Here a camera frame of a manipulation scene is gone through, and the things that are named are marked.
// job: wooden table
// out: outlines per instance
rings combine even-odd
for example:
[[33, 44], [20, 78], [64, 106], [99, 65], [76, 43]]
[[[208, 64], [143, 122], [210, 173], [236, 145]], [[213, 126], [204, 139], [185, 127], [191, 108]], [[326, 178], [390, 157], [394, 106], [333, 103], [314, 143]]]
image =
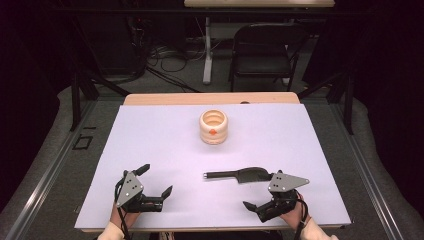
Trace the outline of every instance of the wooden table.
[[[210, 108], [223, 110], [229, 118], [229, 136], [219, 145], [204, 143], [198, 133], [200, 114]], [[122, 171], [147, 163], [151, 164], [150, 170], [138, 177], [145, 187], [143, 194], [159, 196], [170, 185], [173, 191], [161, 213], [141, 215], [133, 226], [135, 231], [288, 228], [278, 218], [261, 223], [242, 204], [248, 201], [259, 206], [268, 202], [269, 182], [238, 184], [235, 179], [203, 179], [204, 172], [252, 166], [269, 172], [281, 168], [287, 174], [309, 179], [311, 183], [298, 190], [309, 200], [310, 213], [317, 223], [322, 227], [350, 224], [312, 123], [294, 93], [128, 95], [75, 228], [102, 231]]]

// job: table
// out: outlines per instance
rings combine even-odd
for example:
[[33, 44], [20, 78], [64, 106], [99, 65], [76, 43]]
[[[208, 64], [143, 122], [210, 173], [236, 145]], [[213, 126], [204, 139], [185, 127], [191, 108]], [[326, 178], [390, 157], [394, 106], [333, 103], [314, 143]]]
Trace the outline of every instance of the table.
[[[192, 8], [328, 8], [334, 6], [334, 0], [185, 0], [184, 5]], [[211, 83], [212, 52], [211, 22], [206, 17], [205, 42], [206, 58], [203, 83]]]
[[[210, 108], [223, 110], [229, 118], [229, 136], [220, 145], [205, 144], [198, 136], [198, 117]], [[266, 124], [253, 127], [267, 114], [274, 116], [274, 120], [266, 118]], [[278, 128], [269, 132], [270, 126]], [[256, 131], [256, 137], [249, 138]], [[281, 142], [282, 135], [287, 142]], [[303, 148], [300, 142], [308, 147]], [[264, 167], [269, 172], [281, 168], [287, 174], [308, 178], [311, 183], [298, 190], [308, 199], [315, 221], [324, 227], [350, 224], [309, 116], [294, 93], [128, 95], [75, 228], [102, 231], [110, 216], [114, 186], [122, 172], [147, 163], [150, 170], [138, 177], [145, 186], [143, 193], [159, 196], [170, 185], [173, 192], [165, 200], [161, 213], [141, 215], [133, 226], [136, 231], [287, 228], [278, 218], [261, 223], [242, 204], [242, 201], [258, 205], [268, 202], [269, 182], [238, 184], [234, 179], [203, 179], [206, 171], [248, 166]]]

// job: ribbed cup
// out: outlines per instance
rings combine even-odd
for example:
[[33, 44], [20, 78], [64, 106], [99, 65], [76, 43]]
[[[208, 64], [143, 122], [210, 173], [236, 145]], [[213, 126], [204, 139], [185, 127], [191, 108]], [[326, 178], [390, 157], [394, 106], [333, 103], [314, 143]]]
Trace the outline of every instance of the ribbed cup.
[[200, 116], [200, 138], [208, 144], [220, 144], [228, 135], [228, 119], [224, 112], [212, 109]]

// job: sleeve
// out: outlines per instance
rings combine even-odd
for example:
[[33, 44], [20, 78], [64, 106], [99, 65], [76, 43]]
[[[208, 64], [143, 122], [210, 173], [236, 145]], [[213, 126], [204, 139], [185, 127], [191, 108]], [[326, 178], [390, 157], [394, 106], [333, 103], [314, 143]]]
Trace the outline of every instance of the sleeve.
[[115, 224], [109, 222], [102, 234], [97, 238], [98, 240], [122, 240], [124, 233]]
[[338, 240], [336, 236], [327, 236], [327, 234], [316, 224], [314, 219], [310, 219], [306, 227], [300, 234], [302, 240]]

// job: black spatula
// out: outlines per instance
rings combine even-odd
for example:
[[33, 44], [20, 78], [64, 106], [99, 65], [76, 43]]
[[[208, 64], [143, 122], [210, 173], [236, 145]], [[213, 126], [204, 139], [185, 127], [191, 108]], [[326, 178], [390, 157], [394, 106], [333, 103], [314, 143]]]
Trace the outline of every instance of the black spatula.
[[238, 171], [207, 172], [203, 174], [203, 177], [208, 179], [235, 177], [238, 183], [247, 183], [270, 181], [272, 174], [269, 174], [267, 170], [260, 167], [250, 167]]

